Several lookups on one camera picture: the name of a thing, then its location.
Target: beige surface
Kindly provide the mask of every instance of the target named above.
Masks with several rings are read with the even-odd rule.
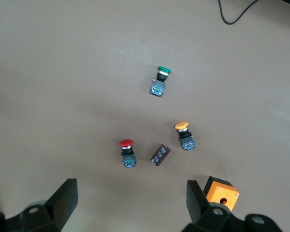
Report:
[[[229,20],[251,1],[224,0]],[[162,98],[157,66],[172,69]],[[184,152],[174,125],[189,122]],[[124,169],[122,139],[137,166]],[[163,143],[171,153],[149,162]],[[0,210],[76,177],[64,232],[179,232],[186,181],[241,193],[233,213],[290,232],[290,5],[261,0],[225,25],[216,0],[0,1]]]

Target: gray table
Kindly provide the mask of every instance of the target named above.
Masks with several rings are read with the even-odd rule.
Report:
[[[247,0],[222,1],[228,20]],[[172,70],[149,94],[159,65]],[[184,152],[174,125],[189,122]],[[119,142],[134,140],[135,168]],[[171,153],[150,162],[160,144]],[[261,0],[233,26],[216,0],[0,1],[0,210],[77,178],[64,232],[178,232],[186,181],[241,193],[233,213],[290,232],[290,5]]]

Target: black cable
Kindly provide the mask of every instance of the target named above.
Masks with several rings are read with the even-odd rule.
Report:
[[[228,22],[225,18],[224,18],[224,16],[223,16],[223,13],[222,13],[222,8],[221,8],[221,1],[220,0],[218,0],[218,3],[219,3],[219,8],[220,8],[220,14],[221,14],[221,17],[222,17],[222,20],[223,20],[223,22],[225,22],[226,24],[228,24],[228,25],[232,25],[232,24],[234,24],[234,23],[236,23],[242,16],[243,16],[243,14],[253,5],[253,4],[255,4],[257,1],[259,1],[259,0],[255,0],[253,3],[251,3],[243,12],[242,12],[242,14],[237,18],[237,20],[235,20],[234,22]]]

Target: screw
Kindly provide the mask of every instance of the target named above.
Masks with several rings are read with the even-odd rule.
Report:
[[[214,209],[213,209],[213,212],[214,212],[214,214],[216,214],[216,215],[223,215],[222,210],[219,209],[219,208],[214,208]]]
[[[253,216],[252,220],[258,224],[264,224],[264,220],[259,216]]]
[[[39,208],[34,207],[34,208],[32,208],[32,209],[29,210],[29,213],[30,214],[34,214],[35,212],[38,212],[38,211],[39,211]]]

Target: orange box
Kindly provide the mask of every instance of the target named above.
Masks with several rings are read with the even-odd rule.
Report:
[[[224,204],[231,211],[239,197],[239,192],[230,182],[212,176],[208,178],[203,192],[209,202]]]

